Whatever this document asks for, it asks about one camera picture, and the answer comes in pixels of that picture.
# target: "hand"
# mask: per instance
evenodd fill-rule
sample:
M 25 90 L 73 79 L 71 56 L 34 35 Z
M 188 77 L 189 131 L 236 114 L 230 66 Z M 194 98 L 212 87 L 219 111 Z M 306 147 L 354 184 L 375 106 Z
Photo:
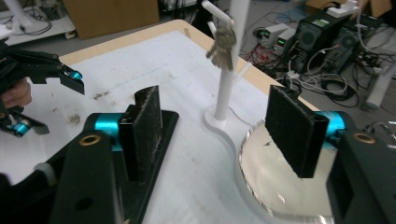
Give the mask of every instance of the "hand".
M 24 107 L 32 102 L 30 84 L 27 82 L 26 78 L 24 78 L 6 91 L 1 97 L 6 108 L 15 105 Z

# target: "table surface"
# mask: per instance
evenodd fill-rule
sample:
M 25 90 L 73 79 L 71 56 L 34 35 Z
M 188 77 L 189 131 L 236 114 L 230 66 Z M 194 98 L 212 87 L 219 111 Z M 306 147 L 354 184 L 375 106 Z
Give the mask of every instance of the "table surface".
M 14 183 L 20 181 L 79 134 L 91 113 L 123 112 L 136 91 L 160 85 L 162 108 L 175 110 L 180 119 L 145 222 L 289 223 L 257 216 L 247 206 L 236 184 L 235 148 L 203 123 L 219 87 L 219 69 L 205 58 L 212 44 L 188 23 L 170 21 L 64 55 L 63 63 L 82 72 L 85 96 L 60 87 L 59 80 L 35 85 L 35 100 L 24 113 L 47 123 L 50 134 L 29 132 L 22 139 L 0 134 L 0 172 L 10 174 Z M 245 64 L 239 60 L 237 70 Z M 233 88 L 230 107 L 250 125 L 263 119 L 271 84 L 278 85 L 255 67 L 248 69 Z M 247 126 L 238 130 L 241 136 L 247 131 Z
M 90 48 L 82 49 L 61 57 L 61 62 L 65 64 L 80 63 L 86 59 L 90 59 L 94 56 L 101 55 L 110 52 L 114 49 L 121 49 L 133 44 L 140 43 L 147 39 L 153 38 L 158 35 L 163 35 L 171 31 L 180 31 L 186 37 L 191 39 L 197 45 L 203 49 L 209 50 L 213 44 L 213 39 L 203 34 L 195 27 L 191 26 L 183 20 L 174 20 L 167 23 L 163 23 L 151 28 L 125 35 L 102 44 L 95 45 Z M 239 59 L 236 71 L 241 70 L 247 64 L 243 59 Z M 263 93 L 268 95 L 270 85 L 279 85 L 278 82 L 265 75 L 262 71 L 256 67 L 249 69 L 245 74 L 244 78 L 253 84 L 256 88 L 261 90 Z M 308 103 L 306 100 L 300 98 L 308 107 L 313 110 L 317 110 L 313 105 Z

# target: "black foam pad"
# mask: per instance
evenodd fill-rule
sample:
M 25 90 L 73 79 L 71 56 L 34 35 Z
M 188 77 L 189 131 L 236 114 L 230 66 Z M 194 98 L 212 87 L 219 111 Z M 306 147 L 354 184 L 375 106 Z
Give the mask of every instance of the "black foam pad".
M 328 124 L 295 91 L 271 86 L 265 127 L 300 178 L 313 177 Z

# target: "white pole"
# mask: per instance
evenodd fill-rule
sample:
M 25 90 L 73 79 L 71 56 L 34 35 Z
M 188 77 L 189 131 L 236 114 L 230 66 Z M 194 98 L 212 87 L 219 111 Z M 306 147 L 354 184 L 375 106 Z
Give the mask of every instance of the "white pole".
M 231 57 L 233 60 L 233 68 L 236 67 L 236 63 L 239 58 L 239 51 L 241 49 L 242 38 L 244 35 L 245 24 L 248 17 L 248 8 L 250 0 L 232 0 L 230 6 L 230 16 L 233 19 L 235 32 L 236 44 L 233 46 Z M 226 120 L 226 114 L 228 110 L 228 104 L 230 102 L 233 79 L 235 71 L 228 69 L 221 70 L 220 84 L 219 84 L 219 95 L 218 103 L 216 107 L 215 118 L 218 120 Z
M 14 27 L 19 28 L 20 26 L 23 27 L 28 27 L 31 26 L 33 23 L 29 19 L 27 15 L 25 15 L 20 3 L 16 0 L 4 0 L 4 3 L 6 3 L 8 9 L 12 12 L 14 15 L 13 22 Z

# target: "keychain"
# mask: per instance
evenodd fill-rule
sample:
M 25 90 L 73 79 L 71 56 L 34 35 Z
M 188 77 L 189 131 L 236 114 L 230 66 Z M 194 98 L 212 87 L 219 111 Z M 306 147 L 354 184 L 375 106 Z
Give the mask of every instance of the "keychain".
M 231 49 L 235 43 L 236 37 L 233 29 L 220 27 L 215 33 L 215 44 L 206 54 L 206 58 L 212 58 L 212 63 L 220 69 L 228 68 L 232 71 Z

